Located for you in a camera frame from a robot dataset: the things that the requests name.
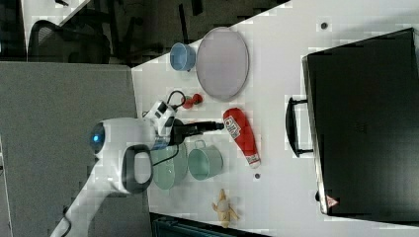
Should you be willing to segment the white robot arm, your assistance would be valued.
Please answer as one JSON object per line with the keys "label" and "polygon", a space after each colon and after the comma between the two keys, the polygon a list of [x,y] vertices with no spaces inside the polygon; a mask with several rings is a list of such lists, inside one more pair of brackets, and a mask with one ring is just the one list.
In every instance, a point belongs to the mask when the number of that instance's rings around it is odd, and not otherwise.
{"label": "white robot arm", "polygon": [[107,196],[146,191],[153,176],[153,150],[179,145],[189,136],[222,129],[221,122],[182,123],[173,117],[111,118],[99,122],[91,133],[97,162],[50,237],[87,237],[89,226]]}

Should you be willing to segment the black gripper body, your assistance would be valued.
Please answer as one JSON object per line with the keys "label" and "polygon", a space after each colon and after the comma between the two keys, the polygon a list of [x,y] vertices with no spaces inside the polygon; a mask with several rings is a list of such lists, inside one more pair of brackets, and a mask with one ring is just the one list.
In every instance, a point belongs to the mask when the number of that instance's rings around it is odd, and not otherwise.
{"label": "black gripper body", "polygon": [[186,137],[200,134],[201,132],[195,124],[183,124],[179,119],[175,119],[170,134],[169,145],[180,145]]}

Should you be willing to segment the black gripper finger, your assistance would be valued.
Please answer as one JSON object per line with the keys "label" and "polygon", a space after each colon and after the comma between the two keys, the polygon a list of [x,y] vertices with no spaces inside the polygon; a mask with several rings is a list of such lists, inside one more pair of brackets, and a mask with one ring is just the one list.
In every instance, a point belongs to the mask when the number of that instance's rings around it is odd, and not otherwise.
{"label": "black gripper finger", "polygon": [[223,130],[224,124],[222,122],[215,121],[200,121],[197,128],[199,132]]}

